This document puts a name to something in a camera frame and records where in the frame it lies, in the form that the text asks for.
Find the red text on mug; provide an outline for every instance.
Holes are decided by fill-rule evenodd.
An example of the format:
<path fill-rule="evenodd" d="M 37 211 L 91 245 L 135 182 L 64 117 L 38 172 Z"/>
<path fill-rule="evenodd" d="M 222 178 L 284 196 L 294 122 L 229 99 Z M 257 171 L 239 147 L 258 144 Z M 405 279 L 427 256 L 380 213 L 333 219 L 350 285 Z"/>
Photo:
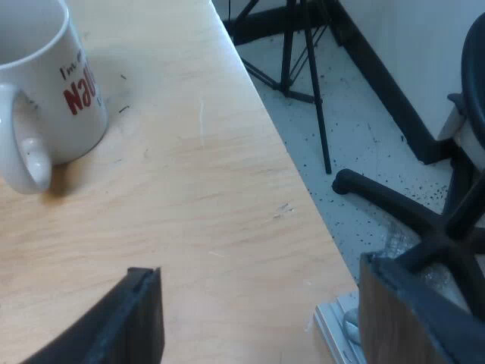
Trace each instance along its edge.
<path fill-rule="evenodd" d="M 80 111 L 91 105 L 92 98 L 94 99 L 94 96 L 96 95 L 96 88 L 94 78 L 87 62 L 84 66 L 81 79 L 72 82 L 70 87 L 67 88 L 63 94 L 73 115 L 77 115 L 78 109 Z"/>

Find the white mug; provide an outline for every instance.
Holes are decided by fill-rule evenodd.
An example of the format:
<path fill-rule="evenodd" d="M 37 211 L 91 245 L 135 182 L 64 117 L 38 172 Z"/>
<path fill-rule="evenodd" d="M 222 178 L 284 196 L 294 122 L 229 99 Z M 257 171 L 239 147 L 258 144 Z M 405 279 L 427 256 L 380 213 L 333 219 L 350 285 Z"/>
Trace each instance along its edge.
<path fill-rule="evenodd" d="M 63 0 L 0 3 L 0 175 L 49 188 L 52 166 L 86 154 L 108 114 Z"/>

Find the black trim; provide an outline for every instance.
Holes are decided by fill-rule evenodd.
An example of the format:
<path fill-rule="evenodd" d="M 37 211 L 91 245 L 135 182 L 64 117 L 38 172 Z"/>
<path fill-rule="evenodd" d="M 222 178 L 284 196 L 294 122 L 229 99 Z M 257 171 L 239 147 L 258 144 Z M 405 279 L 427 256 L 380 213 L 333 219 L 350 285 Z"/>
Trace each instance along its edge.
<path fill-rule="evenodd" d="M 424 164 L 451 157 L 458 147 L 452 139 L 436 141 L 386 66 L 337 0 L 322 0 L 330 16 L 330 28 L 340 46 L 369 82 L 408 141 L 416 158 Z"/>

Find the tripod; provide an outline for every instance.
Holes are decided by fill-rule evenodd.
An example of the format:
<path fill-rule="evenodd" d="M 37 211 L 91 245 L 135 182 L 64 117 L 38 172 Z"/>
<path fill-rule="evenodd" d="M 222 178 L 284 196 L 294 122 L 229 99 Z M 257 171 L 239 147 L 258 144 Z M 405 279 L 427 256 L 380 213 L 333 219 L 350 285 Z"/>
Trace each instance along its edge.
<path fill-rule="evenodd" d="M 237 16 L 233 23 L 233 27 L 231 29 L 231 33 L 234 33 L 237 25 L 243 21 L 245 17 L 248 16 L 249 12 L 258 4 L 259 0 L 250 0 L 247 6 L 241 11 L 241 13 Z M 308 13 L 308 3 L 307 0 L 300 0 L 300 5 L 302 7 L 302 14 L 303 14 L 303 23 L 305 25 L 305 40 L 306 40 L 306 48 L 303 50 L 302 54 L 299 56 L 298 61 L 294 64 L 293 68 L 290 70 L 291 66 L 291 53 L 293 47 L 293 31 L 294 31 L 294 20 L 295 20 L 295 7 L 296 7 L 296 0 L 286 0 L 286 28 L 284 33 L 284 41 L 283 41 L 283 60 L 281 62 L 281 81 L 277 82 L 269 77 L 264 72 L 260 71 L 255 67 L 253 64 L 247 62 L 245 59 L 242 59 L 243 64 L 246 67 L 246 70 L 249 74 L 259 79 L 262 83 L 265 83 L 272 89 L 277 89 L 281 91 L 285 97 L 290 97 L 292 99 L 296 99 L 303 102 L 308 102 L 311 104 L 315 104 L 317 109 L 317 119 L 318 119 L 318 128 L 320 130 L 320 140 L 321 140 L 321 148 L 324 153 L 324 164 L 325 164 L 325 171 L 327 174 L 332 173 L 332 167 L 330 164 L 330 154 L 328 152 L 328 143 L 327 143 L 327 133 L 325 132 L 325 122 L 324 122 L 324 112 L 322 109 L 322 99 L 320 95 L 320 86 L 318 84 L 318 73 L 317 73 L 317 64 L 315 61 L 315 53 L 314 53 L 314 44 L 313 38 L 317 35 L 320 28 L 311 34 L 311 23 L 310 23 L 310 16 Z M 317 37 L 316 42 L 323 36 L 324 31 L 327 29 L 327 25 L 324 26 L 323 30 L 321 31 L 320 35 Z M 295 72 L 296 68 L 299 65 L 299 62 L 302 60 L 305 51 L 308 52 L 305 60 L 300 65 L 298 71 L 294 78 L 292 78 L 293 73 Z M 305 65 L 306 61 L 310 65 L 310 74 L 311 74 L 311 84 L 313 86 L 313 96 L 298 93 L 296 91 L 292 91 L 289 89 L 293 83 L 295 82 L 296 78 L 300 74 L 303 66 Z"/>

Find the chair base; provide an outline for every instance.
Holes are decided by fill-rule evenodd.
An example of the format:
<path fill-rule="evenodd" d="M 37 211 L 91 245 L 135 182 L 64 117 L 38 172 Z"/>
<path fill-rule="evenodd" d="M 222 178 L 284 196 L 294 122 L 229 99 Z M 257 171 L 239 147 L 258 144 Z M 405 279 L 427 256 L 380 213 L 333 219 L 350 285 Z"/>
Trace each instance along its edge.
<path fill-rule="evenodd" d="M 485 206 L 485 173 L 473 184 L 474 167 L 460 154 L 454 168 L 443 213 L 437 214 L 406 196 L 349 169 L 341 170 L 332 188 L 356 193 L 416 231 L 421 242 L 396 258 L 411 273 L 433 262 L 446 265 L 472 313 L 485 321 L 485 277 L 475 254 L 485 253 L 485 229 L 475 227 Z"/>

